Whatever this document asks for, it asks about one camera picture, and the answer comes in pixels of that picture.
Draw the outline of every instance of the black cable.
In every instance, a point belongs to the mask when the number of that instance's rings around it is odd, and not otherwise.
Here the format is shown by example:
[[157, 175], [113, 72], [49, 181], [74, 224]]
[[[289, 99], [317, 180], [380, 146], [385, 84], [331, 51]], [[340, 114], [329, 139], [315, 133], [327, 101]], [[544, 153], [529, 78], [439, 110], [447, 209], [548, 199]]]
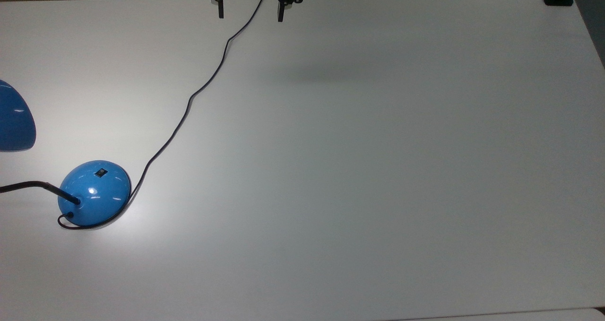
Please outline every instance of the black cable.
[[203, 90], [206, 89], [206, 87], [208, 87], [210, 85], [210, 83], [212, 82], [212, 80], [214, 80], [214, 77], [216, 77], [216, 75], [218, 74], [218, 71], [223, 67], [223, 64], [225, 62], [225, 58], [227, 57], [227, 50], [229, 50], [229, 44], [231, 43], [231, 41], [233, 41], [233, 39], [235, 39], [239, 34], [241, 34], [244, 31], [244, 29], [248, 28], [248, 25], [250, 24], [250, 22], [252, 21], [252, 19], [255, 17], [255, 15], [259, 11], [259, 8], [261, 7], [261, 4], [263, 4], [263, 0], [259, 1], [259, 4], [257, 5], [257, 8], [252, 13], [252, 16], [250, 17], [250, 19], [248, 20], [248, 22], [246, 22], [246, 24], [244, 24], [244, 26], [242, 26], [242, 28], [240, 30], [238, 30], [237, 33], [235, 33], [233, 36], [231, 36], [227, 40], [227, 43], [225, 43], [225, 49], [223, 50], [223, 58], [221, 59], [220, 64], [218, 64], [218, 67], [216, 68], [216, 70], [214, 71], [214, 73], [212, 74], [212, 76], [210, 76], [210, 80], [208, 80], [204, 84], [204, 86], [201, 86], [197, 91], [195, 91], [195, 93], [193, 93], [190, 96], [189, 101], [187, 102], [187, 108], [185, 108], [185, 113], [183, 114], [183, 118], [181, 118], [181, 120], [179, 121], [179, 124], [174, 129], [174, 132], [172, 133], [172, 135], [170, 136], [170, 138], [168, 138], [168, 141], [164, 144], [164, 146], [162, 146], [160, 148], [160, 150], [153, 157], [151, 157], [151, 159], [149, 160], [149, 162], [147, 162], [147, 165], [145, 165], [145, 169], [143, 170], [143, 173], [141, 174], [141, 178], [138, 180], [138, 184], [136, 185], [136, 187], [134, 187], [134, 190], [132, 190], [132, 193], [130, 194], [130, 196], [128, 198], [128, 202], [126, 204], [127, 206], [130, 205], [132, 203], [132, 201], [134, 201], [134, 198], [137, 195], [138, 191], [140, 190], [141, 185], [142, 185], [142, 183], [143, 183], [143, 181], [145, 179], [145, 176], [147, 175], [147, 170], [149, 170], [149, 167], [151, 166], [151, 164], [153, 163], [153, 161], [155, 161], [160, 156], [160, 154], [162, 152], [164, 152], [164, 150], [166, 149], [166, 147], [168, 147], [168, 145], [170, 145], [170, 143], [173, 141], [174, 137], [177, 135], [177, 132], [179, 132], [179, 130], [181, 129], [181, 126], [183, 126], [183, 123], [184, 123], [185, 119], [187, 119], [187, 116], [190, 113], [191, 105], [192, 105], [193, 100], [195, 99], [195, 97], [197, 97], [197, 95], [199, 93], [201, 93]]

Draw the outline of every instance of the white table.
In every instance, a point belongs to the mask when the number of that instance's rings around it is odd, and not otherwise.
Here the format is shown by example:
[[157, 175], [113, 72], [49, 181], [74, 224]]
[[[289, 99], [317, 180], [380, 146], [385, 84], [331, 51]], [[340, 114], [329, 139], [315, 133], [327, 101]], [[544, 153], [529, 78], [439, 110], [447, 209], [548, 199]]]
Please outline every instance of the white table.
[[[258, 0], [0, 4], [0, 185], [134, 182]], [[378, 321], [605, 304], [605, 71], [577, 7], [266, 1], [110, 226], [0, 195], [0, 319]]]

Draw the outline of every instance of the desk lamp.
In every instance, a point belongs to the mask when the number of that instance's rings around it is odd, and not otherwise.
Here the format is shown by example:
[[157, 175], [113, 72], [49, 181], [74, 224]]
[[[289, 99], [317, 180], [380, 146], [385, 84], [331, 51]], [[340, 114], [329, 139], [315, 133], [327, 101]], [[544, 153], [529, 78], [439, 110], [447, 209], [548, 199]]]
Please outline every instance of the desk lamp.
[[[33, 147], [36, 124], [23, 97], [0, 80], [0, 151], [22, 151]], [[108, 161], [91, 161], [74, 168], [60, 188], [46, 182], [28, 181], [0, 187], [0, 193], [41, 187], [58, 197], [65, 228], [93, 228], [115, 218], [130, 198], [130, 179], [123, 168]], [[65, 217], [76, 226], [61, 222]]]

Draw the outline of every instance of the lamp base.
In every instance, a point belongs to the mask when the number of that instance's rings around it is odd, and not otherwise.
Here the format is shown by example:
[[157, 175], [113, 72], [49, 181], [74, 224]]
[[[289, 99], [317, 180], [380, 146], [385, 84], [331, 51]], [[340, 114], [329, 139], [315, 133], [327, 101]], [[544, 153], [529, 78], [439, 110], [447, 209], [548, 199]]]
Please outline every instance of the lamp base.
[[85, 228], [110, 222], [126, 207], [130, 197], [130, 178], [119, 165], [91, 161], [74, 168], [63, 179], [61, 190], [80, 199], [75, 205], [59, 197], [61, 213], [73, 213], [66, 219]]

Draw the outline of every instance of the lamp switch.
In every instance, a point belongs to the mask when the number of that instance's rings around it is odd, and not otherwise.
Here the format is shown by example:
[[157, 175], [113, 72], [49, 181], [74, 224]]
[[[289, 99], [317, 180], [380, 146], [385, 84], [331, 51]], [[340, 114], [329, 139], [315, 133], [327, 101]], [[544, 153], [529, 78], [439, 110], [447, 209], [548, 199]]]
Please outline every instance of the lamp switch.
[[104, 176], [105, 173], [107, 173], [107, 170], [104, 168], [101, 168], [99, 171], [97, 171], [97, 173], [95, 173], [95, 176], [100, 178], [100, 177]]

